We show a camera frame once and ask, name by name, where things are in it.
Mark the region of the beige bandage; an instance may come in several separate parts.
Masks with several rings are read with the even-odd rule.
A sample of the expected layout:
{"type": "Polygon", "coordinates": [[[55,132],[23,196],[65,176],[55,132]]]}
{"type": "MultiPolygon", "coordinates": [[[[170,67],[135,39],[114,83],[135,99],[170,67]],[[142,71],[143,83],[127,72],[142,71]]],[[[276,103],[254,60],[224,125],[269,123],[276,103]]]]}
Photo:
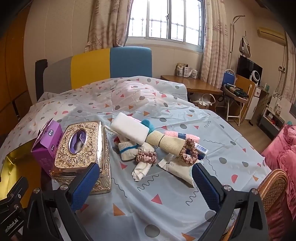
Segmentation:
{"type": "Polygon", "coordinates": [[[178,156],[181,149],[184,147],[185,140],[182,138],[171,137],[164,135],[159,131],[151,132],[147,138],[146,142],[152,146],[159,147],[167,153],[171,153],[178,156]]]}

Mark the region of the round tray table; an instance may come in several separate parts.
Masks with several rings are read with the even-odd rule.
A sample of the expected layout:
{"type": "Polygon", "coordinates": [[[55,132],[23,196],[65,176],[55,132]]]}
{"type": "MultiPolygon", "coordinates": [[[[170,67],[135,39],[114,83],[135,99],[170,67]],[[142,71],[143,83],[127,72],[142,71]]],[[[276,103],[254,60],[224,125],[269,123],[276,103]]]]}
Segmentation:
{"type": "Polygon", "coordinates": [[[224,92],[224,100],[226,101],[226,121],[229,118],[236,118],[238,119],[237,125],[240,126],[242,110],[245,104],[248,103],[249,97],[243,89],[231,84],[224,84],[222,90],[224,92]],[[230,106],[233,102],[236,102],[239,106],[239,113],[237,115],[229,115],[230,106]]]}

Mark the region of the ornate gold tissue box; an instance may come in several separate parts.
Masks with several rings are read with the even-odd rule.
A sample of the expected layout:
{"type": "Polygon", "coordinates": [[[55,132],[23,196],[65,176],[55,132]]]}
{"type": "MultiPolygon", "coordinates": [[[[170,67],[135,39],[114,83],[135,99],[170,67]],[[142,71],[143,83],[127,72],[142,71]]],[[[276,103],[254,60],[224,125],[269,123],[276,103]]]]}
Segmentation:
{"type": "Polygon", "coordinates": [[[109,145],[104,123],[88,121],[69,125],[58,146],[50,171],[58,183],[70,184],[91,163],[99,165],[99,178],[91,194],[111,192],[109,145]]]}

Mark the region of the grey yellow blue sofa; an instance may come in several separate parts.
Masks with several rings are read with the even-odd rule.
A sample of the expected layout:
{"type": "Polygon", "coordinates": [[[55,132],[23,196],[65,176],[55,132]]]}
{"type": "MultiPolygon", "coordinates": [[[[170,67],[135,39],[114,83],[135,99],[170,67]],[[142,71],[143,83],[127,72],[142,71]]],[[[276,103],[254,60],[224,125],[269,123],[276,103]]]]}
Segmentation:
{"type": "Polygon", "coordinates": [[[146,47],[114,47],[90,51],[59,60],[35,63],[37,100],[45,92],[63,93],[109,78],[152,77],[152,51],[146,47]]]}

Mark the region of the items on desk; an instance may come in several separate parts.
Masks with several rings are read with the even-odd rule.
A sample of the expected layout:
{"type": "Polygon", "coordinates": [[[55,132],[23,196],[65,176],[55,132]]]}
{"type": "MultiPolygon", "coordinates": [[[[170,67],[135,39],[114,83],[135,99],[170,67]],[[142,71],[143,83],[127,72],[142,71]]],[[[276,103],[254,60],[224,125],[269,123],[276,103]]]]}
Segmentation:
{"type": "Polygon", "coordinates": [[[178,63],[175,68],[175,76],[197,79],[198,72],[190,68],[188,64],[178,63]]]}

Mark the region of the brown satin scrunchie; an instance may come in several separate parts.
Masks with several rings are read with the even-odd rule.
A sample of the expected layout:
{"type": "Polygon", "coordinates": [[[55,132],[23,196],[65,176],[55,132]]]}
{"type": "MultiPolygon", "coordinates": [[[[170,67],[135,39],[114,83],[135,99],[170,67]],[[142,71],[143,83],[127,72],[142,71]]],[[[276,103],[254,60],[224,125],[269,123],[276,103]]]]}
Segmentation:
{"type": "Polygon", "coordinates": [[[179,158],[188,166],[192,166],[198,160],[198,151],[193,139],[188,138],[179,153],[179,158]]]}

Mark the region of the pink ruffled blanket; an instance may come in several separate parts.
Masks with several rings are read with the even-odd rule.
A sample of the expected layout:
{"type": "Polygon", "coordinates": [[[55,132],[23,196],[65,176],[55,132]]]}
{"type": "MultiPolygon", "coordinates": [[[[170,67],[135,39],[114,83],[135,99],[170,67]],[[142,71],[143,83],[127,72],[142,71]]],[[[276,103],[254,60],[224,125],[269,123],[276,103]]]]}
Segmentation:
{"type": "Polygon", "coordinates": [[[286,172],[287,205],[292,218],[295,218],[295,126],[285,125],[262,152],[262,156],[271,170],[281,169],[286,172]]]}

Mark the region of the pink scrunchie light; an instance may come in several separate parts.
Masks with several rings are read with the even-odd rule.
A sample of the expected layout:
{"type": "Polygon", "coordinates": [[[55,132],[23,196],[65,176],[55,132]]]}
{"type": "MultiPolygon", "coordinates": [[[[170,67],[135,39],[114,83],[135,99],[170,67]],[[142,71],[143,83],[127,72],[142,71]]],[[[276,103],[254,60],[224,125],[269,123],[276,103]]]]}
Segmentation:
{"type": "Polygon", "coordinates": [[[157,154],[152,151],[138,151],[135,160],[137,162],[144,162],[149,164],[154,164],[157,162],[157,154]]]}

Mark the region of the wicker chair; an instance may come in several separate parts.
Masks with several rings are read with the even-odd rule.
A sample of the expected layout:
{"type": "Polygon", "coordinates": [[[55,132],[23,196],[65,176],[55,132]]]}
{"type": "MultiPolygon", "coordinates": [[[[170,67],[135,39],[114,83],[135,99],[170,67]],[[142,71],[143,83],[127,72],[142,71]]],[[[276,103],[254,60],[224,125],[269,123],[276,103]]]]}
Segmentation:
{"type": "Polygon", "coordinates": [[[275,169],[258,187],[266,214],[269,240],[281,240],[292,224],[286,197],[287,185],[287,174],[275,169]]]}

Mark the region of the window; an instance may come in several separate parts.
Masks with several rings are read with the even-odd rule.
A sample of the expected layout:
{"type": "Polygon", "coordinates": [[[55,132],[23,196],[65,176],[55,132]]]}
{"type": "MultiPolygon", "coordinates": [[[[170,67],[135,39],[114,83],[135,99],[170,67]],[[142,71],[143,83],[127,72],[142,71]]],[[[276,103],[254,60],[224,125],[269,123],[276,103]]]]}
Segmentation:
{"type": "Polygon", "coordinates": [[[204,5],[204,1],[133,1],[128,41],[169,41],[201,49],[204,5]]]}

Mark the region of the right curtain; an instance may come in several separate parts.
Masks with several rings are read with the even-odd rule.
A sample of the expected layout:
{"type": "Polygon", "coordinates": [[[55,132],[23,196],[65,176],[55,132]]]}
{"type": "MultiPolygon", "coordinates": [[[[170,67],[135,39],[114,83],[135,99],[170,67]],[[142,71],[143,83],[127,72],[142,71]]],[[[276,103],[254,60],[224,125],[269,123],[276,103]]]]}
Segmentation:
{"type": "Polygon", "coordinates": [[[220,88],[227,68],[228,25],[224,1],[205,1],[205,36],[201,80],[220,88]]]}

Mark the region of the blue tissue pack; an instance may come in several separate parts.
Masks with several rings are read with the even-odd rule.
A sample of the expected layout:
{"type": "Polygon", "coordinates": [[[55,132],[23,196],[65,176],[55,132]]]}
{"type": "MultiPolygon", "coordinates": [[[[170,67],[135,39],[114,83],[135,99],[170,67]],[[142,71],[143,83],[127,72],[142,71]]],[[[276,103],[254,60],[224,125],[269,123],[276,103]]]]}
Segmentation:
{"type": "Polygon", "coordinates": [[[208,153],[208,149],[197,143],[195,143],[195,148],[198,152],[198,160],[203,160],[208,153]]]}

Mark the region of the white fan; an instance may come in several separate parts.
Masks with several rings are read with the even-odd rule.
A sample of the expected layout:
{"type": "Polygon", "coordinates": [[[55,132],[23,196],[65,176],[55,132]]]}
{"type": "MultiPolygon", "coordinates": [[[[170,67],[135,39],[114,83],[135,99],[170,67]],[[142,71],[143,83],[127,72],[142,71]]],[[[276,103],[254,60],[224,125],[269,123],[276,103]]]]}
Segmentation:
{"type": "Polygon", "coordinates": [[[253,70],[250,74],[250,80],[258,85],[260,81],[260,74],[256,70],[253,70]]]}

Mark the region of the air conditioner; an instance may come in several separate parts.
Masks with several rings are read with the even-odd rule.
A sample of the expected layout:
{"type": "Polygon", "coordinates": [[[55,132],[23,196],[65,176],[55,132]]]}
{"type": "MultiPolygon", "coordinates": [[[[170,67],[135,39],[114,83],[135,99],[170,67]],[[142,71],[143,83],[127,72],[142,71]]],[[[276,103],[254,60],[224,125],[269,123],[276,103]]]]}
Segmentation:
{"type": "Polygon", "coordinates": [[[281,32],[278,32],[269,28],[265,28],[265,27],[259,27],[257,29],[257,33],[258,33],[258,36],[263,39],[270,40],[272,42],[275,42],[283,46],[287,45],[285,34],[281,32]]]}

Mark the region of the white plastic packet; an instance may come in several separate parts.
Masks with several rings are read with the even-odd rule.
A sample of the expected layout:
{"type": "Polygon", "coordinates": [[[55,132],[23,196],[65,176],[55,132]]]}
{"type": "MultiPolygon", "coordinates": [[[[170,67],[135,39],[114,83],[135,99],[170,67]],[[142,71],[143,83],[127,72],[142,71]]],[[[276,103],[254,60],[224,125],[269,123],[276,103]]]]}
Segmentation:
{"type": "Polygon", "coordinates": [[[173,154],[167,154],[161,161],[158,162],[158,166],[163,170],[173,174],[174,176],[183,179],[190,186],[195,186],[195,182],[192,178],[193,166],[187,165],[177,156],[173,154]]]}

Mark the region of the wooden desk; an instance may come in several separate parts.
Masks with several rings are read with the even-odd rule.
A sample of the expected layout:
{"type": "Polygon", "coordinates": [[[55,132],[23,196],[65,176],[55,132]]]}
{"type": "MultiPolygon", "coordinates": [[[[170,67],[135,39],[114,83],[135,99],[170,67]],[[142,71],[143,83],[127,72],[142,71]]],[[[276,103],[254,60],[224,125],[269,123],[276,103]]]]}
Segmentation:
{"type": "Polygon", "coordinates": [[[222,95],[223,91],[202,80],[193,78],[184,78],[174,75],[161,75],[162,80],[167,80],[185,85],[187,92],[190,93],[208,93],[212,95],[222,95]]]}

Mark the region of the blue folding chair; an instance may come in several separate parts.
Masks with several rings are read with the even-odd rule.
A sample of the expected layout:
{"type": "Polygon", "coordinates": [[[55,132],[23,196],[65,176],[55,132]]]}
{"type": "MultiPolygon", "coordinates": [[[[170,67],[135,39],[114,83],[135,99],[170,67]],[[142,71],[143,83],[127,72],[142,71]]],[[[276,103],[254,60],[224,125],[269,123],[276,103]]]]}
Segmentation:
{"type": "Polygon", "coordinates": [[[232,69],[226,69],[223,75],[222,86],[226,84],[234,85],[236,81],[236,75],[232,69]]]}

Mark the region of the pink towel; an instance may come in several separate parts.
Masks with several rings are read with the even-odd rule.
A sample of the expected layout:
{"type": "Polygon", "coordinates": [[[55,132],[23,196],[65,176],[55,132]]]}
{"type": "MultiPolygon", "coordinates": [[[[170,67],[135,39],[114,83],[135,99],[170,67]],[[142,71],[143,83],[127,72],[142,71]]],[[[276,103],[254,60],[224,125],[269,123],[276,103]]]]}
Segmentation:
{"type": "Polygon", "coordinates": [[[186,133],[179,133],[179,132],[175,132],[175,131],[165,131],[164,135],[170,136],[170,137],[177,137],[177,138],[181,138],[183,140],[187,140],[187,139],[192,139],[194,142],[198,143],[200,138],[198,136],[195,135],[191,135],[191,134],[186,134],[186,133]]]}

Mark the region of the white towel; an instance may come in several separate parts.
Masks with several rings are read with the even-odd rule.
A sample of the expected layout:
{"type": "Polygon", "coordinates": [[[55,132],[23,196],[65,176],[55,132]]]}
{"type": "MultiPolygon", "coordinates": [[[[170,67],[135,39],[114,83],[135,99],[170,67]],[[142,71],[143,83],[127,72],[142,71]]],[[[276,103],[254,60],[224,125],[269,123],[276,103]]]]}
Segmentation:
{"type": "Polygon", "coordinates": [[[149,133],[149,128],[147,126],[124,113],[119,113],[117,115],[112,121],[110,128],[139,145],[145,142],[149,133]]]}

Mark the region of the blue plush toy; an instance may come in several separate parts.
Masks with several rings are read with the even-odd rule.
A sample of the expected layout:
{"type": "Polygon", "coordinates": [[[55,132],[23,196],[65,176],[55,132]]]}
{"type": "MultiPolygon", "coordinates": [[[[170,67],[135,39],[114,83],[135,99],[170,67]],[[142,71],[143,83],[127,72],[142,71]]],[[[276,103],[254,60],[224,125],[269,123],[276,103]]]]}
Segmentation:
{"type": "Polygon", "coordinates": [[[149,129],[148,134],[152,133],[155,130],[154,125],[147,119],[142,120],[141,124],[143,124],[149,129]]]}

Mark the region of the white knit glove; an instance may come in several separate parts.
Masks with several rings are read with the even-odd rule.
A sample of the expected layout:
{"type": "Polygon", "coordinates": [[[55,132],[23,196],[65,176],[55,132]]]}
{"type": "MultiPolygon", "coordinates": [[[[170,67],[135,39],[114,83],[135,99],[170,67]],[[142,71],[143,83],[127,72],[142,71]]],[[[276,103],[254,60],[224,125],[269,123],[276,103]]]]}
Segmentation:
{"type": "Polygon", "coordinates": [[[138,151],[154,152],[154,148],[148,143],[138,145],[137,143],[131,141],[120,142],[118,144],[118,148],[122,161],[130,161],[135,159],[136,155],[138,154],[138,151]]]}

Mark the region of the white cloth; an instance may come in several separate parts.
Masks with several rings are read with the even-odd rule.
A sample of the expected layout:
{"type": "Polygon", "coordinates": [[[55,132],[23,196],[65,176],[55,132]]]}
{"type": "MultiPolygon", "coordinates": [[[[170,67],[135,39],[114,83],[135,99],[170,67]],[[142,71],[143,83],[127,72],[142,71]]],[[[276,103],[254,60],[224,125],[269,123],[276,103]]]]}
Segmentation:
{"type": "Polygon", "coordinates": [[[153,164],[150,163],[139,162],[132,171],[133,180],[135,180],[135,182],[142,180],[142,178],[147,175],[152,166],[153,164]]]}

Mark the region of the white tote bag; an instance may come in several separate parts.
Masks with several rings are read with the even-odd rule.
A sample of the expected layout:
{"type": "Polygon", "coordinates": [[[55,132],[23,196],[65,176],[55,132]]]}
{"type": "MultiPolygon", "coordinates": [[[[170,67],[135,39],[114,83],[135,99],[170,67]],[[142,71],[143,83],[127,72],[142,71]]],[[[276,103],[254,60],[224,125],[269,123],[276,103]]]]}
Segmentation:
{"type": "Polygon", "coordinates": [[[216,103],[215,97],[208,93],[195,93],[192,95],[191,101],[201,109],[209,109],[216,103]]]}

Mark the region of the white shelf cabinet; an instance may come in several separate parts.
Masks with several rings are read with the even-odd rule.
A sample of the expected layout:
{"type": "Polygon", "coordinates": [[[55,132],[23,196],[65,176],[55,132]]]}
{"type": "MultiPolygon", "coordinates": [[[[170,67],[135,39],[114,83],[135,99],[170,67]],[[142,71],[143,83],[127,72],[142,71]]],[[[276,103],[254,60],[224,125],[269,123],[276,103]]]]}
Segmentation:
{"type": "Polygon", "coordinates": [[[269,106],[266,106],[258,126],[270,138],[275,138],[285,125],[285,121],[278,116],[269,106]]]}

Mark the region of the gold tray box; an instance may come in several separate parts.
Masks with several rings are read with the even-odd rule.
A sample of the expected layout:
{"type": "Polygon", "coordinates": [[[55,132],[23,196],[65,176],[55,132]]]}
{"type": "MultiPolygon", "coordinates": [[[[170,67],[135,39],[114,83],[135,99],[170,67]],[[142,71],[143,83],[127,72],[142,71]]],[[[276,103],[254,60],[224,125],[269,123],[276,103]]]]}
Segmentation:
{"type": "Polygon", "coordinates": [[[29,187],[22,196],[21,204],[27,207],[34,188],[41,186],[41,166],[31,154],[31,143],[19,146],[4,159],[1,169],[1,199],[6,195],[20,177],[26,177],[29,187]]]}

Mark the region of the black television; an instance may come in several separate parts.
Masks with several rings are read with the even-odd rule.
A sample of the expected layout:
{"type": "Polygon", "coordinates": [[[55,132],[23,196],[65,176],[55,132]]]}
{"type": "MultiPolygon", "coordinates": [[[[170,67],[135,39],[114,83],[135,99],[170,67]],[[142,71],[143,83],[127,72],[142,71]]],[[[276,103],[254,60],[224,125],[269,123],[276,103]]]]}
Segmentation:
{"type": "Polygon", "coordinates": [[[251,61],[250,59],[248,59],[247,57],[240,55],[238,59],[236,74],[250,80],[250,74],[253,70],[256,70],[260,74],[261,81],[263,68],[251,61]]]}

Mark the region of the purple cardboard box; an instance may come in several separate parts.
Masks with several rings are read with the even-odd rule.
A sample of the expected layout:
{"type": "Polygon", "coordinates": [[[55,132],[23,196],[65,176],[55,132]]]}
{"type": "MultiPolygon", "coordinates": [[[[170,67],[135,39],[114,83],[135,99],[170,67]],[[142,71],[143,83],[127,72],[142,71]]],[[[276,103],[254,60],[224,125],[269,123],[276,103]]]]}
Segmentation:
{"type": "Polygon", "coordinates": [[[60,124],[51,118],[42,127],[32,146],[32,155],[49,176],[51,176],[50,172],[62,137],[60,124]]]}

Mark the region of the curtain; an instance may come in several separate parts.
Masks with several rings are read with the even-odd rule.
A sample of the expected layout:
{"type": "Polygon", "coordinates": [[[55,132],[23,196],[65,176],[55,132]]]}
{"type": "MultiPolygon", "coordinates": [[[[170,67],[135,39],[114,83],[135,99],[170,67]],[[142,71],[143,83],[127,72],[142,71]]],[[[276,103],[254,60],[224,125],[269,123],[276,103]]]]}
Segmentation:
{"type": "Polygon", "coordinates": [[[205,1],[205,36],[201,80],[220,88],[227,68],[228,25],[224,1],[205,1]]]}
{"type": "Polygon", "coordinates": [[[132,4],[132,0],[94,1],[84,51],[123,47],[127,41],[132,4]]]}

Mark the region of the left curtain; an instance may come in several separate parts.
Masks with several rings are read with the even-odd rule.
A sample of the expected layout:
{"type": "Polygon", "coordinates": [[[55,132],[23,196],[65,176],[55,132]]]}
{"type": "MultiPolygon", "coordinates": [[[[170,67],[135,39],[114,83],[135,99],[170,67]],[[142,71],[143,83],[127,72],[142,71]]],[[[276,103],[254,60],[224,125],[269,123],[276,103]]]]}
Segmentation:
{"type": "Polygon", "coordinates": [[[132,4],[132,0],[94,1],[84,51],[123,47],[127,41],[132,4]]]}

